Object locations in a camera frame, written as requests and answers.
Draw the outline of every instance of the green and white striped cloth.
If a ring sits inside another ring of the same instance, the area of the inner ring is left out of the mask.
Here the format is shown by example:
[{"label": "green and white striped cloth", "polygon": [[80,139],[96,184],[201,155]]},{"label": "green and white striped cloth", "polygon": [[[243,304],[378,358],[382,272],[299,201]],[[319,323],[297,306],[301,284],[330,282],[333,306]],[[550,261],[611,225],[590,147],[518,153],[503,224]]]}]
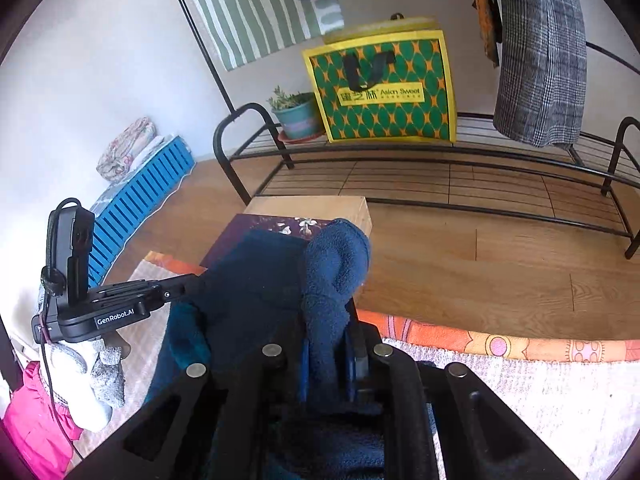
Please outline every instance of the green and white striped cloth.
[{"label": "green and white striped cloth", "polygon": [[227,70],[344,27],[338,0],[193,0]]}]

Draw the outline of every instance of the bag handle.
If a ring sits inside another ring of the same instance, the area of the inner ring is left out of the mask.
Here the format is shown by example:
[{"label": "bag handle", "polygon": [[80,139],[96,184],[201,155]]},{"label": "bag handle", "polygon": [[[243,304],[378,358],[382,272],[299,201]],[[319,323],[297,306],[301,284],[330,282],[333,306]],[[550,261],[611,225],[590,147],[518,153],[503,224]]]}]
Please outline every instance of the bag handle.
[{"label": "bag handle", "polygon": [[371,61],[371,74],[366,85],[360,86],[360,62],[355,54],[345,54],[342,56],[342,64],[349,83],[349,90],[352,92],[364,92],[373,88],[382,81],[385,73],[385,66],[396,62],[396,54],[392,50],[378,52]]}]

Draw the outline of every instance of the flower pot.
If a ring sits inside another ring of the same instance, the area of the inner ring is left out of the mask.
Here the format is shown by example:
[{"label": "flower pot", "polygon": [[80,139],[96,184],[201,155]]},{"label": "flower pot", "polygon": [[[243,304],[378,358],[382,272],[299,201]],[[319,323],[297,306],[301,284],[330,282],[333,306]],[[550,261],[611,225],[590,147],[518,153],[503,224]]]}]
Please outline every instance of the flower pot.
[{"label": "flower pot", "polygon": [[309,100],[295,108],[272,110],[289,139],[302,139],[324,129],[316,96],[312,93],[305,96],[308,96]]}]

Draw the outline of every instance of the blue basket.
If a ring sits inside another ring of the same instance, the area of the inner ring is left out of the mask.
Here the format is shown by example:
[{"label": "blue basket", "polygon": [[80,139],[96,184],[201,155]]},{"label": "blue basket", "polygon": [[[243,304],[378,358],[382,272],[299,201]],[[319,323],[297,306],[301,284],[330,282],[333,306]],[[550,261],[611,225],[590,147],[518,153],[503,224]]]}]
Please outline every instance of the blue basket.
[{"label": "blue basket", "polygon": [[194,165],[184,141],[175,137],[96,215],[94,248],[89,254],[89,287],[102,283],[129,237]]}]

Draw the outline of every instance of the yellow label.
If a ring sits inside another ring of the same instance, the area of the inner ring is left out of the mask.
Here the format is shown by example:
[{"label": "yellow label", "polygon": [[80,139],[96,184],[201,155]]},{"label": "yellow label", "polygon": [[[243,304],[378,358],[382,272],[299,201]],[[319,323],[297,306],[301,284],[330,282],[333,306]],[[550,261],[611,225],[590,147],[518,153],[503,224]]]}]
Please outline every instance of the yellow label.
[{"label": "yellow label", "polygon": [[421,83],[381,83],[362,92],[340,88],[338,101],[340,106],[423,103],[424,89]]}]

